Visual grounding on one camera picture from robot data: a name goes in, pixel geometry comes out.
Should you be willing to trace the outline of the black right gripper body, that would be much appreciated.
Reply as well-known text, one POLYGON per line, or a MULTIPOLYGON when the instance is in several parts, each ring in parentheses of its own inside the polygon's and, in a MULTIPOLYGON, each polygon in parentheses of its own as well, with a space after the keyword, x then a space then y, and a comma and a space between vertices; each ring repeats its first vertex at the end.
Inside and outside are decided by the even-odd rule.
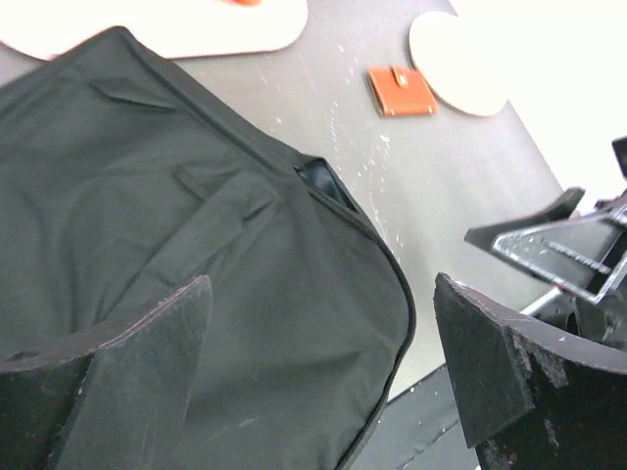
POLYGON ((598 304, 591 304, 551 288, 521 313, 589 341, 626 350, 626 294, 622 291, 612 291, 598 304))

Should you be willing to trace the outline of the black student backpack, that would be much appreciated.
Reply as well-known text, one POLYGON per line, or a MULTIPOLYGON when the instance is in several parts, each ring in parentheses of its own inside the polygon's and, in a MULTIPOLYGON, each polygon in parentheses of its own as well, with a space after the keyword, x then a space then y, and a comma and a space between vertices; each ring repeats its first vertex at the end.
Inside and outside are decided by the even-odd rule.
POLYGON ((165 469, 347 469, 415 325, 327 161, 270 137, 125 28, 1 89, 1 361, 206 275, 165 469))

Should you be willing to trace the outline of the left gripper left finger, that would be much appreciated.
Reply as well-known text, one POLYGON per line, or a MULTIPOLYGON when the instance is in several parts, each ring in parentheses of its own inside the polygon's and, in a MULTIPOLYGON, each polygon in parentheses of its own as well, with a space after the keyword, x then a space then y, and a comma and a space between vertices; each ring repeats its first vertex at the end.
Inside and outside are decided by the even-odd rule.
POLYGON ((165 469, 213 303, 208 276, 1 361, 4 469, 165 469))

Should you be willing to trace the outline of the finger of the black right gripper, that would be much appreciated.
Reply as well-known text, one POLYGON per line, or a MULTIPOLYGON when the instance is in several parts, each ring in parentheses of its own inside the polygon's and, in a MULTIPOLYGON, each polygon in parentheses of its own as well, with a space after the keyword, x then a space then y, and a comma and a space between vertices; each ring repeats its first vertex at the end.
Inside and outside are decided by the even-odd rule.
POLYGON ((468 229, 464 241, 597 306, 626 293, 626 195, 577 214, 584 194, 569 188, 540 211, 468 229))

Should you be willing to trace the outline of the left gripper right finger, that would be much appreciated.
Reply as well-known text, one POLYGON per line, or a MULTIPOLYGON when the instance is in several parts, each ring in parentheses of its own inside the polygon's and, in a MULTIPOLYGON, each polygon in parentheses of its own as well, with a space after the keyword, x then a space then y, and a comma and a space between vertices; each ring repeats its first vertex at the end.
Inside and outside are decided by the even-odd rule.
POLYGON ((434 308, 465 441, 481 468, 625 468, 624 351, 446 273, 435 279, 434 308))

